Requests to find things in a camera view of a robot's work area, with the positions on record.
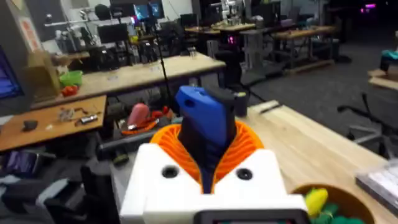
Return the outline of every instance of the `screw hole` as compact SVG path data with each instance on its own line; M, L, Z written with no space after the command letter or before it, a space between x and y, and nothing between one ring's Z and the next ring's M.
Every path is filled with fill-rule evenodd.
M249 169L246 169L246 168L238 169L236 171L236 175L241 180L250 180L253 178L253 173Z
M174 178L178 175L178 168L175 166L167 166L162 170L162 176L165 178Z

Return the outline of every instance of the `red object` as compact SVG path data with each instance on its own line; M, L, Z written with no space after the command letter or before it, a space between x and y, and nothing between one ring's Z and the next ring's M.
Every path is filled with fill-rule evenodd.
M77 94L79 88L76 85L72 85L72 86L66 86L63 90L62 90L62 95L64 97L66 96L72 96Z
M143 103L138 103L132 107L127 125L141 124L146 121L148 116L150 116L149 107Z

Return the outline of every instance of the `green bowl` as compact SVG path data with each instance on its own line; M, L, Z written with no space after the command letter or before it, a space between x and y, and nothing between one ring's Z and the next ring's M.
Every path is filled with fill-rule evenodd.
M60 76L60 82L63 86L68 85L78 85L81 86L83 84L83 72L80 70L67 72Z

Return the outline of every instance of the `yellow toy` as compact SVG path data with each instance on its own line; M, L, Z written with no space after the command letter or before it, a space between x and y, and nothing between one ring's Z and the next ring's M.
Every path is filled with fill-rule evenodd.
M328 191L326 189L313 189L305 196L305 204L308 208L308 215L311 218L316 217L326 201L328 200Z

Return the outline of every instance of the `computer monitor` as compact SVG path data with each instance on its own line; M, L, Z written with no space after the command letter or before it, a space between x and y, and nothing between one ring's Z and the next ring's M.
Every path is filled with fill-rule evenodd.
M149 3L152 7L152 13L156 19L164 18L164 10L162 2L151 2ZM149 11L147 4L135 4L134 9L138 20L148 19Z
M23 95L15 73L0 46L0 99Z
M181 14L180 17L182 27L195 27L198 25L198 16L194 13Z
M280 1L260 3L252 8L252 16L261 16L264 27L273 27L280 22Z
M99 26L99 39L102 44L116 43L119 41L128 40L129 32L127 31L127 24L115 24L108 26Z

